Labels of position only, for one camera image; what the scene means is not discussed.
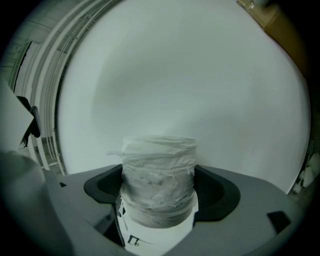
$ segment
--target white wall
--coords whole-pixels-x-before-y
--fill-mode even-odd
[[[284,50],[234,1],[133,0],[75,53],[59,106],[67,172],[120,163],[122,138],[197,140],[197,162],[288,192],[310,130],[308,89]]]

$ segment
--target white rail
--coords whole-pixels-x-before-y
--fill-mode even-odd
[[[31,105],[37,106],[39,112],[43,113],[44,120],[41,123],[44,124],[44,127],[41,132],[46,137],[48,153],[52,163],[48,163],[41,137],[36,139],[36,145],[42,167],[46,170],[50,170],[50,166],[58,165],[61,173],[65,175],[58,150],[55,125],[57,93],[63,71],[86,32],[113,2],[115,0],[83,0],[80,2],[52,29],[32,61],[24,95]],[[54,60],[55,53],[65,38],[67,39]],[[32,102],[32,95],[35,95],[34,102]],[[38,161],[32,139],[29,140],[28,149],[32,159]]]

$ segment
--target white curved backdrop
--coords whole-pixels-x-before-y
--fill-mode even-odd
[[[91,29],[58,111],[69,174],[120,163],[124,136],[197,140],[197,162],[289,192],[310,130],[308,89],[235,1],[126,0]]]

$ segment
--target white plastic wrap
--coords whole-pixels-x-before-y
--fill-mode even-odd
[[[170,228],[190,214],[194,198],[196,140],[139,136],[123,140],[120,190],[129,216],[149,228]]]

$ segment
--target brown cardboard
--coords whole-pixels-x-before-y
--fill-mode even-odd
[[[305,44],[279,5],[273,3],[260,7],[249,0],[237,0],[237,3],[288,53],[302,75],[308,78],[309,64]]]

